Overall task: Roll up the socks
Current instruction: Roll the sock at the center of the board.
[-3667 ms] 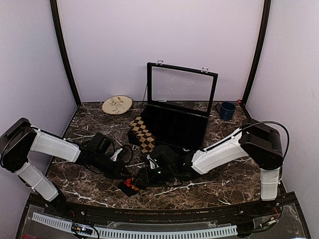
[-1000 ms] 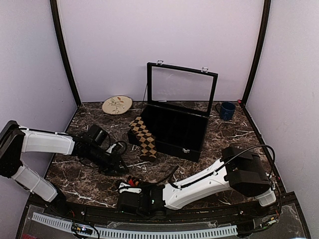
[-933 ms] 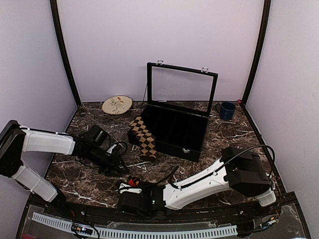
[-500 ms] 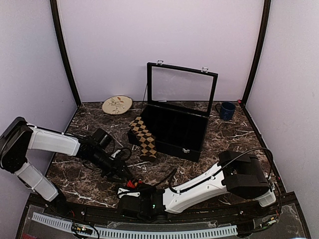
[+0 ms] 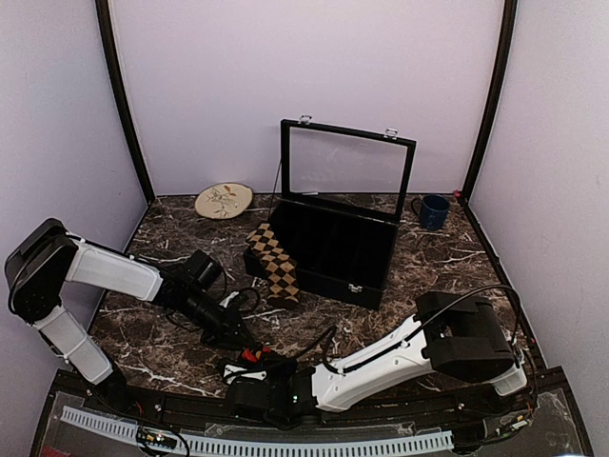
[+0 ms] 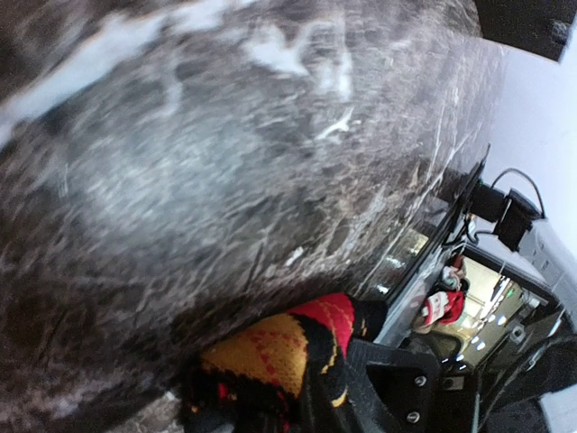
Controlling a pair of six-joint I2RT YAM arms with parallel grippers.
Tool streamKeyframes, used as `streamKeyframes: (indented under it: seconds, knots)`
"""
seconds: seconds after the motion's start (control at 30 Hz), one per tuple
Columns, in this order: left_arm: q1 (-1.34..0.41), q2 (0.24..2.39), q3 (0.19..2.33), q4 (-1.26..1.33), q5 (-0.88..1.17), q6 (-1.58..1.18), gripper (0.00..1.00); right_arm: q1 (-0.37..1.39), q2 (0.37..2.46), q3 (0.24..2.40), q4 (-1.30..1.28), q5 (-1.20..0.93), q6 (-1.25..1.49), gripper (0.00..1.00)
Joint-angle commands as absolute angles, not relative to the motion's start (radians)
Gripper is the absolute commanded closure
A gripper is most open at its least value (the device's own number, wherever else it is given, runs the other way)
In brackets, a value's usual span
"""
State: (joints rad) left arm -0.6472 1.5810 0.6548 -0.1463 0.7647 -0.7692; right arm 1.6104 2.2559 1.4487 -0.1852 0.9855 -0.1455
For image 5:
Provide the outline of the red yellow black argyle sock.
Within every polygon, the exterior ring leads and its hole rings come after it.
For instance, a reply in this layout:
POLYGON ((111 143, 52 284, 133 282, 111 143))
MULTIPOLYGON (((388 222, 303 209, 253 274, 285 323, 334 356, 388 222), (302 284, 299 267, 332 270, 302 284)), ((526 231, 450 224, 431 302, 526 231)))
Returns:
POLYGON ((267 359, 271 353, 272 350, 267 347, 245 348, 240 357, 242 360, 250 364, 259 364, 263 360, 267 359))

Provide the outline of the brown tan argyle sock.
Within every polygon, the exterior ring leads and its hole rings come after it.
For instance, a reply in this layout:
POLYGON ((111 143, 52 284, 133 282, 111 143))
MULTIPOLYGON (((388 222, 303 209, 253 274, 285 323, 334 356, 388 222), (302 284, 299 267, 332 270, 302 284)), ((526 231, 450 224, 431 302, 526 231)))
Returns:
POLYGON ((246 240, 267 275, 267 303, 275 308, 297 307, 300 295, 297 263, 282 247, 271 225, 262 222, 246 240))

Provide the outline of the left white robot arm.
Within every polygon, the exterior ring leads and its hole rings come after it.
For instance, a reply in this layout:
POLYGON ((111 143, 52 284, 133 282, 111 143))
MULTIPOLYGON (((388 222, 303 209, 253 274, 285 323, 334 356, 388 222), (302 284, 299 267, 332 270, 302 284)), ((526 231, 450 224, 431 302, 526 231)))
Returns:
POLYGON ((9 311, 35 328, 87 382, 98 386, 98 401, 114 415, 128 414, 134 407, 133 392, 116 380, 115 364, 63 305, 66 283, 176 311, 202 330, 208 346, 240 350, 255 345, 238 297, 223 301, 210 297, 208 291, 222 268, 199 249, 184 262, 164 268, 92 243, 49 218, 8 256, 4 274, 9 311))

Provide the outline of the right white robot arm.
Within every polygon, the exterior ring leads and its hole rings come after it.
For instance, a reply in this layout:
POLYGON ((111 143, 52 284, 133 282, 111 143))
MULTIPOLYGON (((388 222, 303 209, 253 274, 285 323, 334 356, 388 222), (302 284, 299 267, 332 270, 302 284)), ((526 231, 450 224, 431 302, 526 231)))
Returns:
POLYGON ((491 386, 486 405, 504 413, 527 385, 524 356, 506 336, 483 293, 428 291, 417 310, 377 342, 344 358, 324 355, 314 368, 297 357, 268 349, 244 351, 221 369, 233 415, 279 429, 318 421, 321 412, 341 413, 376 393, 430 373, 491 386))

